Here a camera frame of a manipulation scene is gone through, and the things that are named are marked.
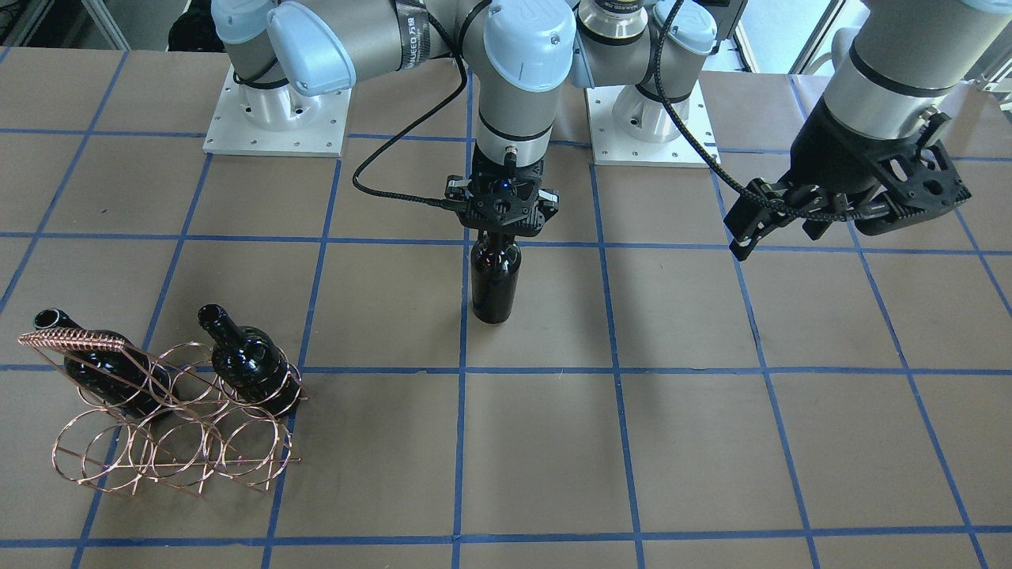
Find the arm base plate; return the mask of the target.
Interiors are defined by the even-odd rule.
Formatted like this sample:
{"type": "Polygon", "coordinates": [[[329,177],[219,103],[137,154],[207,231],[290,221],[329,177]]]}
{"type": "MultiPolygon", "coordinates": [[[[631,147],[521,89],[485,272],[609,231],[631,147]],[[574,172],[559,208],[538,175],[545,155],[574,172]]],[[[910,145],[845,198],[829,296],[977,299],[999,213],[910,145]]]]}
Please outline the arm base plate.
{"type": "Polygon", "coordinates": [[[705,159],[639,85],[585,88],[597,165],[706,168],[705,159]]]}
{"type": "Polygon", "coordinates": [[[352,89],[310,96],[285,85],[239,85],[228,69],[202,150],[214,155],[330,157],[343,154],[352,89]]]}

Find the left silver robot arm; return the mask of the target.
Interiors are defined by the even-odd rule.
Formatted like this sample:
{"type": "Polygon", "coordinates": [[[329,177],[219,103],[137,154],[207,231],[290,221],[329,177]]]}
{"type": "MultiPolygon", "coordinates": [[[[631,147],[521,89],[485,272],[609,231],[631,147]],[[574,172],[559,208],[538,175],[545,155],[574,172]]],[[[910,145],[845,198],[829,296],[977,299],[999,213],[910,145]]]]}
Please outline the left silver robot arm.
{"type": "Polygon", "coordinates": [[[782,181],[792,190],[810,185],[837,194],[853,208],[883,209],[883,217],[858,220],[855,230],[890,247],[913,246],[922,236],[954,230],[952,183],[961,183],[971,220],[984,222],[984,245],[1010,237],[1010,127],[993,111],[971,127],[972,95],[955,85],[969,55],[1004,25],[1005,17],[962,1],[874,1],[870,19],[846,62],[821,92],[803,79],[799,92],[785,76],[705,73],[702,90],[723,168],[748,183],[782,181]],[[876,108],[886,85],[952,87],[941,107],[952,132],[918,150],[921,130],[890,140],[904,109],[876,108]]]}

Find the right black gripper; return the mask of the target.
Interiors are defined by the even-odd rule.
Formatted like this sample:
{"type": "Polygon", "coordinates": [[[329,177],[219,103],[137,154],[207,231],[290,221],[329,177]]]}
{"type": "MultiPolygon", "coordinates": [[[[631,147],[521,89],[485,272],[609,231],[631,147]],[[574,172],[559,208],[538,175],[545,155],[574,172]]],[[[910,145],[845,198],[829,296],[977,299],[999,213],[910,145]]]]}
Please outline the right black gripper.
{"type": "Polygon", "coordinates": [[[465,228],[535,237],[560,208],[557,192],[542,187],[544,175],[545,159],[510,171],[474,154],[470,178],[446,178],[445,198],[465,228]]]}

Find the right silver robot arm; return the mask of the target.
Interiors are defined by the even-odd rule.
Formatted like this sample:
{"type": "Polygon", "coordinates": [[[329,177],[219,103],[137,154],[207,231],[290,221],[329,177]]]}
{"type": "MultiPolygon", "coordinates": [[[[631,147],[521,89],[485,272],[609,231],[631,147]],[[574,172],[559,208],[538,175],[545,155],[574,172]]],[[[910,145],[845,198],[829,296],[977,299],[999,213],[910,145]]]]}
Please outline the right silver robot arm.
{"type": "Polygon", "coordinates": [[[577,19],[564,1],[213,1],[232,75],[207,152],[322,154],[358,83],[451,57],[481,84],[469,177],[444,198],[470,229],[535,237],[559,210],[542,186],[577,19]]]}

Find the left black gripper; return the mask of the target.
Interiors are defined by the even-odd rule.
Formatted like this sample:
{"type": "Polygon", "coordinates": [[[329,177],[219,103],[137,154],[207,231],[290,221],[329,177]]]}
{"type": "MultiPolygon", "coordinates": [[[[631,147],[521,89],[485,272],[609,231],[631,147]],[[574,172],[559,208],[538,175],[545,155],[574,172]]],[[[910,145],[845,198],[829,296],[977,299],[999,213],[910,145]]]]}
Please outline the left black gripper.
{"type": "MultiPolygon", "coordinates": [[[[791,146],[791,166],[779,183],[754,178],[753,197],[791,206],[810,201],[809,185],[821,197],[817,213],[856,210],[860,233],[878,236],[946,215],[972,197],[940,137],[950,116],[936,112],[901,139],[870,139],[853,132],[819,101],[791,146]]],[[[744,192],[724,216],[729,249],[744,262],[760,240],[787,227],[791,216],[748,198],[744,192]]]]}

